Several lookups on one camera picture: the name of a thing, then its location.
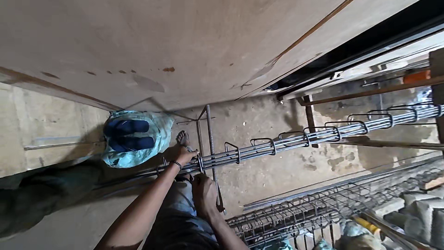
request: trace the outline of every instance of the dirty concrete floor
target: dirty concrete floor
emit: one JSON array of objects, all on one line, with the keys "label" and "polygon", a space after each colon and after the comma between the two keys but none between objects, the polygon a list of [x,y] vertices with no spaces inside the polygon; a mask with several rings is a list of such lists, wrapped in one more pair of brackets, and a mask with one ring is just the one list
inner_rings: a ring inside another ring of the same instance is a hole
[{"label": "dirty concrete floor", "polygon": [[[357,92],[358,87],[358,84],[336,85],[313,98]],[[393,105],[396,101],[413,101],[415,96],[415,93],[406,90],[381,98],[384,104]],[[351,113],[379,108],[380,101],[378,96],[373,96],[316,105],[313,111],[315,123],[323,125],[327,121],[344,120]],[[179,113],[197,118],[201,110],[199,107]],[[281,132],[301,130],[307,126],[305,108],[294,99],[277,102],[274,96],[212,104],[211,116],[215,117],[211,119],[215,153],[224,151],[225,141],[245,147],[250,145],[252,138],[276,138]],[[185,119],[178,117],[176,122],[182,121]],[[206,121],[201,121],[201,129],[204,155],[208,155]],[[189,132],[192,146],[198,148],[195,122],[175,123],[171,145],[181,130]],[[437,142],[434,125],[398,126],[371,132],[369,136],[375,140]],[[239,165],[227,165],[217,169],[226,218],[241,214],[242,206],[249,202],[350,173],[366,174],[398,166],[412,161],[413,156],[429,152],[321,144],[318,149],[298,148],[276,156],[243,161]],[[55,212],[30,230],[0,242],[0,249],[28,249],[29,246],[33,249],[93,249],[108,226],[134,198],[134,195],[109,198]]]}]

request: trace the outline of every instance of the rebar cage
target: rebar cage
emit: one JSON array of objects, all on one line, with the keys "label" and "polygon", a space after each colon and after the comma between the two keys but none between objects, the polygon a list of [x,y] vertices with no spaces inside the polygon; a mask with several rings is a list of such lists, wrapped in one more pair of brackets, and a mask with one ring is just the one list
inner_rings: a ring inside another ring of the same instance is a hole
[{"label": "rebar cage", "polygon": [[324,229],[361,211],[382,205],[404,192],[420,190],[424,183],[443,174],[443,161],[435,160],[364,181],[328,187],[238,215],[226,222],[250,248],[264,247],[273,240]]}]

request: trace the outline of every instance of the concrete block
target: concrete block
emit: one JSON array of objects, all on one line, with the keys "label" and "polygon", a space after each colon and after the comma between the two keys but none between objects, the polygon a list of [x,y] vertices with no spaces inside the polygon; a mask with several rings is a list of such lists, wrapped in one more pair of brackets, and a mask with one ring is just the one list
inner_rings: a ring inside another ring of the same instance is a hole
[{"label": "concrete block", "polygon": [[401,208],[404,208],[404,199],[394,198],[393,200],[377,206],[372,210],[377,216],[383,217],[384,215],[394,211],[398,211]]}]

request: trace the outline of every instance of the orange object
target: orange object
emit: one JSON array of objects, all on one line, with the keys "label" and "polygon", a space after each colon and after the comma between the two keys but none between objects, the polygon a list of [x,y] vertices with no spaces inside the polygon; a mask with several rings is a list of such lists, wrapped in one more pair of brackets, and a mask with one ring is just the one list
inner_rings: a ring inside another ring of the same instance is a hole
[{"label": "orange object", "polygon": [[430,69],[404,76],[403,83],[409,84],[426,79],[430,79]]}]

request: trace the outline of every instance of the human foot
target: human foot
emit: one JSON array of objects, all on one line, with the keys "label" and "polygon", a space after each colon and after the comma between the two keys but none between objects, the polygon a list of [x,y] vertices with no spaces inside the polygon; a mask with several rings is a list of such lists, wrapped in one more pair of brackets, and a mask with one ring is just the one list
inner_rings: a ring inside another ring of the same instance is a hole
[{"label": "human foot", "polygon": [[182,130],[177,134],[176,142],[177,144],[186,147],[188,152],[193,151],[193,149],[191,148],[190,137],[188,136],[188,133],[185,130]]}]

